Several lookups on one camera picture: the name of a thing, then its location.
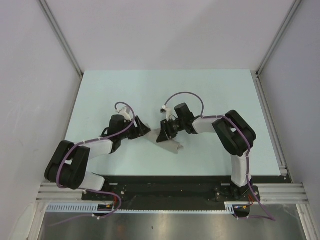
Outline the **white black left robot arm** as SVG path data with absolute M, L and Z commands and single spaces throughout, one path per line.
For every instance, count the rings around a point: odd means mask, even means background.
M 87 172 L 89 160 L 112 154 L 121 146 L 122 140 L 134 140 L 150 131 L 138 116 L 133 120 L 126 120 L 123 115 L 113 115 L 109 126 L 98 138 L 77 144 L 68 140 L 61 141 L 45 170 L 44 177 L 60 188 L 92 189 L 98 199 L 105 200 L 110 196 L 111 188 L 104 184 L 103 177 Z

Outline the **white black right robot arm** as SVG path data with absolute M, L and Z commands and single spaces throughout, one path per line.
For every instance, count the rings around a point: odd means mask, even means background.
M 190 135 L 203 133 L 217 134 L 224 149 L 231 155 L 231 196 L 242 201 L 249 194 L 250 175 L 249 154 L 257 139 L 255 131 L 235 110 L 225 115 L 194 116 L 186 103 L 174 108 L 177 118 L 171 119 L 171 109 L 162 106 L 160 112 L 165 119 L 160 122 L 160 132 L 157 143 L 173 140 L 179 132 L 185 131 Z

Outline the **grey cloth napkin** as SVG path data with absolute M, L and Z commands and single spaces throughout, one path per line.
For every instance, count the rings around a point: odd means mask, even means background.
M 161 129 L 152 129 L 150 132 L 148 132 L 144 138 L 154 144 L 155 146 L 162 148 L 168 152 L 171 152 L 173 154 L 178 154 L 179 150 L 182 150 L 184 147 L 175 140 L 167 140 L 163 142 L 157 142 L 157 138 L 159 137 L 161 132 Z

